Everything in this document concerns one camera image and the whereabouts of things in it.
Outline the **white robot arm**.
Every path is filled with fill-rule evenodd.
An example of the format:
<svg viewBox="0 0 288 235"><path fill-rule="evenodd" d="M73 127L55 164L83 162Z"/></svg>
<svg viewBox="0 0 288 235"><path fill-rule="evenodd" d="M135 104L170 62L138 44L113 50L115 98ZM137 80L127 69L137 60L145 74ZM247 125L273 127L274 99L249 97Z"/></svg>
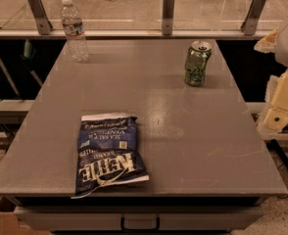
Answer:
<svg viewBox="0 0 288 235"><path fill-rule="evenodd" d="M288 124L288 16L278 28L259 40L254 49L273 53L275 61L287 68L280 76L269 78L264 107L257 121L257 130L262 138L274 139Z"/></svg>

